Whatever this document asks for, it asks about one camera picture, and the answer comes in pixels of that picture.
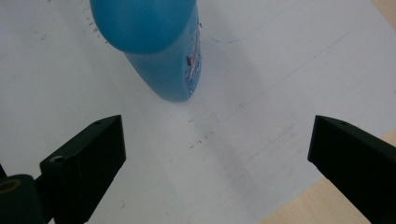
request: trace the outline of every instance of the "bottle label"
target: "bottle label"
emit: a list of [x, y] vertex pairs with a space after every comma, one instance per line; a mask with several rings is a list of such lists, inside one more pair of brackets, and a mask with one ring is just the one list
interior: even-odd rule
[[187, 65], [189, 66], [189, 69], [187, 70], [185, 78], [187, 86], [190, 89], [190, 94], [195, 90], [201, 69], [201, 46], [199, 36], [198, 23], [195, 36], [191, 41], [191, 54], [187, 57]]

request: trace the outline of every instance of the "plastic bottle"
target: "plastic bottle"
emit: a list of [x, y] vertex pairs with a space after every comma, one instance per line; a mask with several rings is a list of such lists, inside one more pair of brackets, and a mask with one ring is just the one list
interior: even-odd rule
[[163, 99], [190, 98], [201, 73], [196, 0], [91, 0], [103, 37]]

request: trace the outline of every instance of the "blue bottle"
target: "blue bottle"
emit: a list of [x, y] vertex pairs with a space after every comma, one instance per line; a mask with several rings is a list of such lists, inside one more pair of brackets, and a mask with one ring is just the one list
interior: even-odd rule
[[201, 73], [196, 0], [91, 0], [103, 37], [163, 99], [190, 98]]

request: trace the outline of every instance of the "screw hole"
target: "screw hole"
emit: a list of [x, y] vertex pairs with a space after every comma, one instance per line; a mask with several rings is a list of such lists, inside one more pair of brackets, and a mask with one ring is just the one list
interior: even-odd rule
[[64, 157], [63, 156], [52, 157], [52, 159], [50, 159], [50, 161], [55, 162], [55, 163], [61, 163], [64, 161]]

